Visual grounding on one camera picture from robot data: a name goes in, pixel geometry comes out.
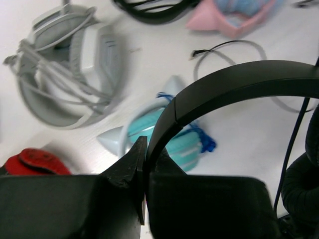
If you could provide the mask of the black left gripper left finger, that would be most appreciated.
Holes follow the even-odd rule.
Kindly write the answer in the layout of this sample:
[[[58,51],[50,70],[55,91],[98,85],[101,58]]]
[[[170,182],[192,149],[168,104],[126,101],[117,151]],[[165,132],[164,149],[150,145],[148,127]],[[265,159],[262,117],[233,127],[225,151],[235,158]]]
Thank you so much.
[[[98,175],[0,176],[3,239],[138,239],[145,223],[141,136]]]

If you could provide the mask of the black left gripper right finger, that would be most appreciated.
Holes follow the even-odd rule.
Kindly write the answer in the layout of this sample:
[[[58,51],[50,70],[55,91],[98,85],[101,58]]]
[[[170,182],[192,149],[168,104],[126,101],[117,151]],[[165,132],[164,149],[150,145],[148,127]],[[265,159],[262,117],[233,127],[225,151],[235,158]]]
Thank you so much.
[[[156,239],[278,239],[266,185],[251,177],[187,175],[163,150],[146,191]]]

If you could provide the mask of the black Panasonic headphones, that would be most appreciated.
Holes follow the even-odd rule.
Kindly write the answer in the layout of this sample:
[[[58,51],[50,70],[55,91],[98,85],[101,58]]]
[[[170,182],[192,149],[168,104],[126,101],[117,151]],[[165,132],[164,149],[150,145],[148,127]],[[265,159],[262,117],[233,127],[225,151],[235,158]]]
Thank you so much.
[[[211,73],[176,95],[161,114],[149,142],[144,174],[147,191],[151,169],[167,143],[193,120],[224,106],[263,97],[304,97],[295,124],[298,132],[308,101],[319,96],[319,67],[282,60],[233,65]],[[306,151],[284,166],[277,199],[288,211],[278,219],[279,239],[316,239],[319,236],[319,112],[310,120]],[[277,206],[272,204],[277,216]]]

